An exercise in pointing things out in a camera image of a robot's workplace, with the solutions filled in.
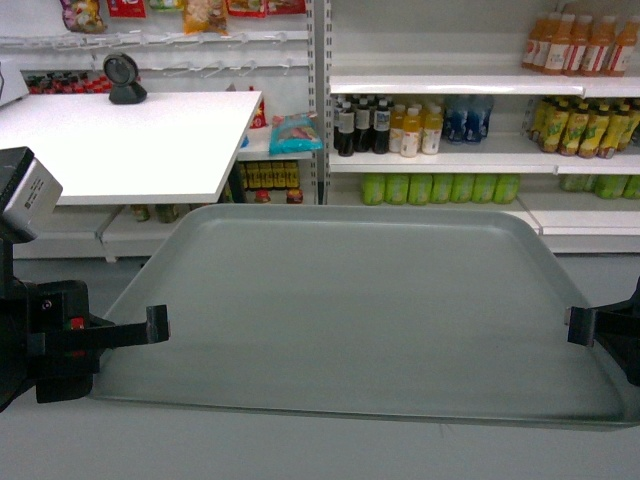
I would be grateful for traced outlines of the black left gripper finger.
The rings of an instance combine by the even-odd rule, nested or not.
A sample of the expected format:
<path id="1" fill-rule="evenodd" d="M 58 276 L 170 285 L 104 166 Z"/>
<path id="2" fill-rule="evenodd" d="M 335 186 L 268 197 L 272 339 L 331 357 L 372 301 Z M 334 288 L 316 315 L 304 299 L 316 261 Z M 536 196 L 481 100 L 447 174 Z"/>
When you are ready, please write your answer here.
<path id="1" fill-rule="evenodd" d="M 68 353 L 80 350 L 116 349 L 168 341 L 171 335 L 166 305 L 146 308 L 142 323 L 117 325 L 91 316 L 80 329 L 52 331 L 44 334 L 45 353 Z"/>

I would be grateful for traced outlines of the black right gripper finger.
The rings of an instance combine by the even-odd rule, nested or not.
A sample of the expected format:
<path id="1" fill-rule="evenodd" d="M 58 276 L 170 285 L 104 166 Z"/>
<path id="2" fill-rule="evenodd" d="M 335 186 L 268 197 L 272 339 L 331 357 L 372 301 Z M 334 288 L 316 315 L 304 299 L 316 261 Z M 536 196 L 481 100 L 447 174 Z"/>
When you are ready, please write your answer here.
<path id="1" fill-rule="evenodd" d="M 569 307 L 565 312 L 567 341 L 592 347 L 603 335 L 639 338 L 639 303 L 626 300 L 598 307 Z"/>

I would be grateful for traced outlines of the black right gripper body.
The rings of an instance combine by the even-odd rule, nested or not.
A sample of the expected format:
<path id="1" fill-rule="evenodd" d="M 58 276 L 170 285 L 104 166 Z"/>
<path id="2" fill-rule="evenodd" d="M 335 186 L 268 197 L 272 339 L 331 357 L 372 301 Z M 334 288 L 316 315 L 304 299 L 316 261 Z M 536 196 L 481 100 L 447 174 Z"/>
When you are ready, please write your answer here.
<path id="1" fill-rule="evenodd" d="M 639 385 L 639 285 L 628 300 L 597 309 L 596 339 L 623 370 L 627 381 Z"/>

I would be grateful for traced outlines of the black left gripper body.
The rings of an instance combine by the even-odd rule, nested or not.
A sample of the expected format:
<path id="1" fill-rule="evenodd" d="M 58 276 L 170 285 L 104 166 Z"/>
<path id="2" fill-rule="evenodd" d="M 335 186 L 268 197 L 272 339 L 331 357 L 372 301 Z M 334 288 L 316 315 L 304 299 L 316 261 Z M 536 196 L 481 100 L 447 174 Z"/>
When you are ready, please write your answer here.
<path id="1" fill-rule="evenodd" d="M 85 282 L 13 281 L 1 293 L 1 409 L 30 389 L 39 403 L 87 396 L 101 352 L 79 339 L 99 324 Z"/>

